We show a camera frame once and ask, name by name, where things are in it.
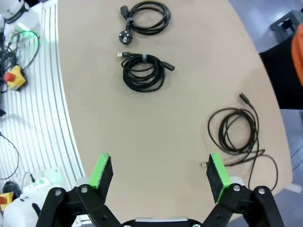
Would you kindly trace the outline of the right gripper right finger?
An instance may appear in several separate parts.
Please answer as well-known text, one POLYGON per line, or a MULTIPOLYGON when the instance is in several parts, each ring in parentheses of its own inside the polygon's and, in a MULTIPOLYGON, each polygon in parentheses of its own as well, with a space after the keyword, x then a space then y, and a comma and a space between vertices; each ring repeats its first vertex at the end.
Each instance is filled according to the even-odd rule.
POLYGON ((249 227, 283 227, 284 223, 271 190, 254 190, 232 183, 219 154, 210 154, 206 175, 215 207, 202 227, 225 227, 233 214, 241 214, 249 227))

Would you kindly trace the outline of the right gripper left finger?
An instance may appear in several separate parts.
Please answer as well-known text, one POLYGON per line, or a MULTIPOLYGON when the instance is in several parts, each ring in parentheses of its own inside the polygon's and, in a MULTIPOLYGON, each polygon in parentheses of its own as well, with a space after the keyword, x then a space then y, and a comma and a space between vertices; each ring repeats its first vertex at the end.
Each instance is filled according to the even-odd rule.
POLYGON ((100 155, 88 183, 72 190, 52 188, 45 199, 37 227, 71 227, 78 216, 87 215, 96 227, 120 227, 122 224, 105 205, 113 177, 111 157, 100 155))

